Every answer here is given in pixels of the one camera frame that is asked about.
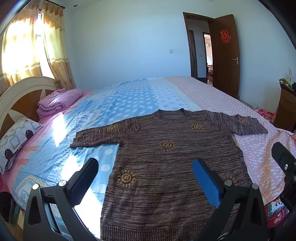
pink blanket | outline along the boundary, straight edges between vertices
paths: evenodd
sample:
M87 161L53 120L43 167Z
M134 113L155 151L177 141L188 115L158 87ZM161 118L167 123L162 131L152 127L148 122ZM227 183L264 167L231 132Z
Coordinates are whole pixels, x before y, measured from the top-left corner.
M38 102L37 114L40 118L54 115L70 107L83 94L81 89L73 89L65 92L65 89L57 90Z
M248 173L260 187L264 204L277 198L284 189L284 173L271 156L274 143L283 144L296 157L293 133L274 127L257 112L231 96L191 77L168 77L184 94L201 109L223 112L228 115L242 115L257 118L268 130L268 134L238 136L233 138L244 154Z

blue gripper pad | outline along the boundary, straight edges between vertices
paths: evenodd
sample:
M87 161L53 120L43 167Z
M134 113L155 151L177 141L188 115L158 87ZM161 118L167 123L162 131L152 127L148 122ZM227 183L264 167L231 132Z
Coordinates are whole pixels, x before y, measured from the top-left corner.
M221 202L219 189L197 159L192 163L192 171L209 203L218 208Z

brown knit sweater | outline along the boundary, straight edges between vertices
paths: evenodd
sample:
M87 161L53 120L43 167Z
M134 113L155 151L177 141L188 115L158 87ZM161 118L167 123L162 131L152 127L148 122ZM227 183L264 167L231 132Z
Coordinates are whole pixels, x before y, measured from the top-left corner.
M105 193L101 239L194 239L215 208L192 173L193 159L202 158L236 185L251 184L242 151L230 133L267 130L250 116L181 109L78 132L71 148L120 143Z

sweater sleeve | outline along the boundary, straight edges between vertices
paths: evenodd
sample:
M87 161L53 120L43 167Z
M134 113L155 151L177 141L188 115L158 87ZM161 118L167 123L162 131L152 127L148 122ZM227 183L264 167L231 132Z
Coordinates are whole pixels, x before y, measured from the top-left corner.
M256 118L250 116L230 116L224 113L208 111L208 117L212 124L228 133L240 136L268 133Z
M120 143L137 130L136 118L129 118L112 125L85 129L76 133L70 148L94 147L101 144Z

screw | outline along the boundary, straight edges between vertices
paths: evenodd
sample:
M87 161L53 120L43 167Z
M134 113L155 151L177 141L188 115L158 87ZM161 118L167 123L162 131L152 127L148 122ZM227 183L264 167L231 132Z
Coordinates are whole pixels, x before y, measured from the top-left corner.
M230 186L232 185L232 181L231 181L230 179L226 179L226 180L224 181L224 184L225 184L226 186L230 187Z
M32 186L32 189L33 190L37 190L39 188L39 185L37 183L35 183L33 186Z
M61 181L59 181L59 186L60 187L63 187L63 186L65 186L67 184L67 181L65 181L65 180L61 180Z
M253 183L252 184L252 188L255 189L255 190L257 190L258 189L258 185L256 183Z

